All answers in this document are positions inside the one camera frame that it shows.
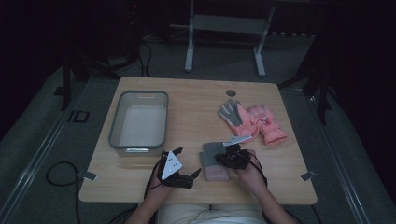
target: white tag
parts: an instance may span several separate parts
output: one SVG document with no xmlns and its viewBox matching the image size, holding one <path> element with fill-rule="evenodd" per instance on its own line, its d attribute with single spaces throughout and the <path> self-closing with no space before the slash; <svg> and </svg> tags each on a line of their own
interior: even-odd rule
<svg viewBox="0 0 396 224">
<path fill-rule="evenodd" d="M 168 158 L 166 160 L 165 167 L 163 168 L 163 176 L 162 180 L 165 180 L 168 178 L 170 175 L 174 174 L 178 170 L 181 169 L 183 165 L 180 163 L 180 161 L 177 159 L 175 154 L 170 151 L 168 153 Z"/>
</svg>

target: pink glove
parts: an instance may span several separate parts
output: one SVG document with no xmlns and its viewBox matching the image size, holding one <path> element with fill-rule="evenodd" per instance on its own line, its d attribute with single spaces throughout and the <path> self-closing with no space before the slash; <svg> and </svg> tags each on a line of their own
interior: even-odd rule
<svg viewBox="0 0 396 224">
<path fill-rule="evenodd" d="M 253 117 L 251 123 L 259 126 L 265 145 L 272 146 L 286 140 L 286 133 L 274 121 L 274 115 L 267 105 L 254 105 L 247 111 Z"/>
<path fill-rule="evenodd" d="M 228 100 L 219 110 L 219 115 L 228 123 L 237 136 L 251 134 L 251 138 L 243 143 L 252 141 L 259 134 L 257 125 L 251 124 L 251 114 L 241 105 L 239 101 Z"/>
</svg>

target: glove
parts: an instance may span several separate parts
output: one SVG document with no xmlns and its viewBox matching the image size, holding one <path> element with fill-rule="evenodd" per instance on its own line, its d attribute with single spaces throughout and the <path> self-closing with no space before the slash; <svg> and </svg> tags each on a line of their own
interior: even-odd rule
<svg viewBox="0 0 396 224">
<path fill-rule="evenodd" d="M 215 158 L 217 154 L 224 154 L 225 148 L 221 142 L 205 143 L 204 151 L 199 153 L 207 181 L 230 179 L 228 168 Z"/>
<path fill-rule="evenodd" d="M 239 101 L 228 100 L 219 110 L 219 115 L 228 123 L 237 136 L 251 135 L 243 143 L 252 141 L 259 134 L 257 125 L 251 123 L 252 117 Z"/>
<path fill-rule="evenodd" d="M 286 133 L 274 121 L 274 115 L 267 105 L 254 105 L 247 111 L 253 117 L 251 123 L 259 126 L 265 145 L 276 145 L 287 139 Z"/>
</svg>

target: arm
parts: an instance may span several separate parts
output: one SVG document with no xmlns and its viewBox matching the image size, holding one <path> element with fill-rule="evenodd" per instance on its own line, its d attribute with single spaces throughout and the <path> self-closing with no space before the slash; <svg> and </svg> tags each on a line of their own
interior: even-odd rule
<svg viewBox="0 0 396 224">
<path fill-rule="evenodd" d="M 157 178 L 158 168 L 151 179 L 150 190 L 145 200 L 139 207 L 134 210 L 132 215 L 128 218 L 125 224 L 147 224 L 152 215 L 163 205 L 168 195 L 172 192 L 173 188 L 166 187 L 161 184 Z"/>
<path fill-rule="evenodd" d="M 248 149 L 248 152 L 255 155 L 254 150 Z M 260 167 L 255 157 L 251 156 L 250 160 Z M 245 187 L 258 199 L 262 211 L 271 220 L 272 223 L 295 223 L 283 207 L 277 202 L 276 198 L 265 185 L 262 175 L 251 164 L 245 170 L 234 170 L 239 176 L 239 180 Z"/>
</svg>

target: dark background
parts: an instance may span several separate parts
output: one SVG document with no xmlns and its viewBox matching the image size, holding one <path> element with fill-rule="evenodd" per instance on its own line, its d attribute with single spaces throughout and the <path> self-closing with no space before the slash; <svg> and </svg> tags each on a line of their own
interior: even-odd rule
<svg viewBox="0 0 396 224">
<path fill-rule="evenodd" d="M 196 3 L 198 12 L 249 17 L 262 17 L 266 7 L 257 7 L 262 6 L 258 1 L 246 6 L 237 1 Z M 318 36 L 307 61 L 312 67 L 329 62 L 326 65 L 331 68 L 337 98 L 394 202 L 395 9 L 396 3 L 390 1 L 359 1 L 352 6 L 340 6 L 338 1 L 278 4 L 271 26 L 273 34 Z M 83 51 L 93 60 L 105 62 L 109 55 L 135 50 L 139 29 L 130 29 L 131 21 L 149 26 L 167 39 L 170 23 L 188 24 L 188 19 L 185 0 L 1 0 L 0 138 L 61 66 L 68 50 Z M 124 38 L 125 46 L 120 44 Z"/>
</svg>

